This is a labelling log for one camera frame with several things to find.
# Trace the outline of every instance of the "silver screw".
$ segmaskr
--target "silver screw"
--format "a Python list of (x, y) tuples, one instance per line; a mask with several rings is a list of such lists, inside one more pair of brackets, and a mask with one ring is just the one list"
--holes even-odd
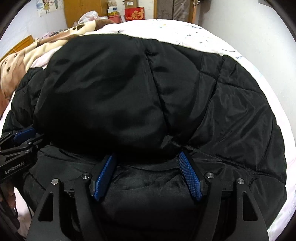
[(55, 178), (55, 179), (52, 180), (52, 185), (56, 185), (58, 183), (59, 183), (59, 180), (58, 179)]
[(81, 177), (83, 179), (88, 179), (90, 177), (90, 174), (86, 172), (86, 173), (82, 174)]
[(238, 182), (239, 184), (244, 184), (244, 180), (243, 180), (242, 178), (237, 179), (237, 182)]
[(214, 178), (215, 175), (212, 172), (207, 172), (206, 173), (206, 176), (207, 176), (207, 178), (210, 178), (211, 179), (211, 178)]

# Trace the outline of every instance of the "black puffer jacket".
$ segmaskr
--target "black puffer jacket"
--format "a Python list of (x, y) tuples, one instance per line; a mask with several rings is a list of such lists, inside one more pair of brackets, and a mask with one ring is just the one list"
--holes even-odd
[(22, 79), (4, 132), (32, 124), (52, 141), (17, 184), (33, 209), (53, 178), (73, 180), (107, 150), (118, 153), (98, 204), (110, 240), (189, 238), (204, 203), (177, 168), (181, 148), (222, 180), (243, 178), (267, 227), (286, 201), (281, 130), (229, 56), (120, 34), (77, 37)]

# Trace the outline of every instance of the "cable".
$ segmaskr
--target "cable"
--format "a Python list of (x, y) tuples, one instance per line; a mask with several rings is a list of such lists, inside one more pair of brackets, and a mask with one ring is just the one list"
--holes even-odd
[(28, 204), (27, 204), (27, 207), (28, 207), (28, 210), (29, 210), (29, 213), (30, 213), (31, 219), (33, 219), (33, 215), (32, 215), (32, 213), (31, 213), (31, 210), (30, 210), (30, 207), (29, 207)]
[(17, 212), (17, 208), (15, 207), (15, 217), (18, 217), (18, 212)]

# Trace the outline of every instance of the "wooden wardrobe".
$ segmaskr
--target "wooden wardrobe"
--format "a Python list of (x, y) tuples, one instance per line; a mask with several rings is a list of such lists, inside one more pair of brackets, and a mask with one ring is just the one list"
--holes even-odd
[(107, 16), (107, 0), (64, 0), (65, 17), (68, 28), (73, 27), (74, 22), (78, 22), (80, 17), (92, 10), (98, 15)]

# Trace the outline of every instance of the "red box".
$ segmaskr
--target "red box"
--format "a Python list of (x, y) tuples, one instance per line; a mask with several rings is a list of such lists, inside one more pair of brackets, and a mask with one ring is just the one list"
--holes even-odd
[(145, 19), (145, 12), (143, 7), (126, 8), (124, 11), (126, 14), (126, 21)]

